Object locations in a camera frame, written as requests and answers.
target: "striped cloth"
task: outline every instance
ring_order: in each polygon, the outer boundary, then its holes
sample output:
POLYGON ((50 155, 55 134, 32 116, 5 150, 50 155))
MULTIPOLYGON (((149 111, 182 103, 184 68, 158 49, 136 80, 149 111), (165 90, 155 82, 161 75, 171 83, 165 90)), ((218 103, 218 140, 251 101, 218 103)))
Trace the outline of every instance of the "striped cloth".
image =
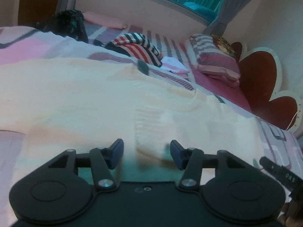
POLYGON ((112 43, 115 46, 138 44, 152 52, 158 58, 158 60, 162 60, 163 58, 162 53, 149 41, 148 38, 146 38, 146 36, 142 35, 141 33, 128 33, 118 36, 112 40, 112 43))
POLYGON ((143 60, 147 64, 157 67, 162 66, 160 61, 163 58, 162 53, 146 36, 140 33, 128 33, 118 36, 109 42, 105 48, 143 60))
POLYGON ((183 44, 169 39, 165 36, 159 35, 153 31, 140 28, 134 25, 129 25, 126 29, 113 29, 96 24, 84 22, 86 34, 88 36, 88 43, 100 41, 103 44, 108 44, 114 38, 126 33, 140 33, 146 35, 149 41, 162 52, 163 56, 174 57, 178 59, 185 66, 188 65, 189 59, 183 44))
POLYGON ((143 60, 147 64, 151 64, 157 67, 162 66, 162 62, 156 57, 156 55, 144 46, 141 46, 139 44, 125 44, 117 45, 116 47, 124 49, 129 54, 129 56, 143 60))

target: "wooden door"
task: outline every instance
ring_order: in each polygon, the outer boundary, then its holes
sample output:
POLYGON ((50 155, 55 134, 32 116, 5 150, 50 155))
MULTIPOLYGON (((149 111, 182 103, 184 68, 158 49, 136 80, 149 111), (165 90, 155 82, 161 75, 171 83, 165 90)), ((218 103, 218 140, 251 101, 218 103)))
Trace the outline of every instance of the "wooden door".
POLYGON ((18 25, 33 26, 55 13, 58 0, 20 0, 18 25))

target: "black bag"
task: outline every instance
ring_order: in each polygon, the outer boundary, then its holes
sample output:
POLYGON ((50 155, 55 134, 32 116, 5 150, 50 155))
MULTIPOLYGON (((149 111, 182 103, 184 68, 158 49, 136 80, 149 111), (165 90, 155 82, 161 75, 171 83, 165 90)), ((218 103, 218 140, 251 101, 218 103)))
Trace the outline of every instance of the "black bag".
POLYGON ((88 43, 84 27, 84 16, 81 11, 73 9, 53 15, 45 23, 36 23, 35 28, 42 32, 49 32, 60 36, 68 36, 88 43))

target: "cable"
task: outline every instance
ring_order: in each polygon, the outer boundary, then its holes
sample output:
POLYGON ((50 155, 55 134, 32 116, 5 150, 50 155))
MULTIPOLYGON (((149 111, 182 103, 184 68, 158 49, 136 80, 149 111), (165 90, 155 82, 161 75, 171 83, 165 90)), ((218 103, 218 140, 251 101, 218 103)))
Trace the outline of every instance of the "cable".
POLYGON ((302 104, 300 105, 300 108, 296 111, 296 113, 295 113, 294 116, 292 117, 292 119, 291 119, 289 125, 287 126, 286 130, 289 129, 289 127, 290 127, 291 124, 292 124, 292 121, 294 120, 294 118, 296 117, 296 115, 298 114, 298 112, 301 110, 301 108, 302 108, 302 104))

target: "bedsheet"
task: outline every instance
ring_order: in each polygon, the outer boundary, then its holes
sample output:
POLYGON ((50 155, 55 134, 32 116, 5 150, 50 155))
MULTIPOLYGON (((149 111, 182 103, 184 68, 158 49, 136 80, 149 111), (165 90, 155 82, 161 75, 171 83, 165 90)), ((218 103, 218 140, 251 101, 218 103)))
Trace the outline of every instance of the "bedsheet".
MULTIPOLYGON (((12 45, 0 49, 0 65, 28 59, 71 57, 102 60, 114 64, 137 64, 135 58, 108 51, 102 47, 77 42, 72 38, 57 36, 51 32, 42 33, 37 31, 26 38, 14 42, 12 45)), ((194 82, 189 82, 175 74, 161 71, 157 67, 149 66, 149 71, 150 76, 154 78, 192 91, 198 88, 207 95, 213 95, 210 91, 196 85, 194 82)), ((226 98, 221 98, 221 100, 231 106, 235 112, 245 117, 254 117, 253 114, 228 101, 226 98)), ((265 155, 277 164, 286 166, 298 176, 303 177, 303 148, 300 147, 293 134, 272 126, 261 119, 257 119, 257 123, 265 155)), ((12 169, 10 162, 14 161, 18 156, 22 142, 19 137, 17 142, 9 143, 11 146, 4 146, 3 138, 6 138, 6 136, 4 136, 3 132, 0 132, 0 177, 9 178, 12 169)), ((7 200, 9 188, 3 184, 1 189, 0 199, 7 200)))
POLYGON ((222 83, 219 80, 209 78, 202 72, 198 71, 194 65, 193 62, 196 62, 196 55, 194 53, 194 50, 192 48, 192 45, 189 40, 186 40, 184 42, 184 46, 187 52, 187 56, 189 58, 189 68, 191 70, 191 73, 194 77, 194 80, 196 84, 203 86, 210 92, 219 95, 221 97, 224 97, 228 99, 229 101, 235 103, 239 107, 242 107, 243 109, 251 112, 251 108, 249 106, 249 103, 247 99, 245 98, 243 92, 241 91, 240 87, 232 88, 224 83, 222 83))
POLYGON ((180 44, 173 39, 169 39, 166 36, 154 33, 148 29, 134 25, 130 25, 126 29, 122 30, 113 29, 92 24, 87 21, 84 22, 84 26, 88 37, 88 42, 90 44, 93 44, 95 40, 98 40, 103 44, 107 44, 117 36, 123 35, 125 33, 141 33, 145 35, 159 51, 161 51, 163 56, 175 57, 185 65, 188 63, 188 57, 186 55, 186 50, 183 44, 180 44))

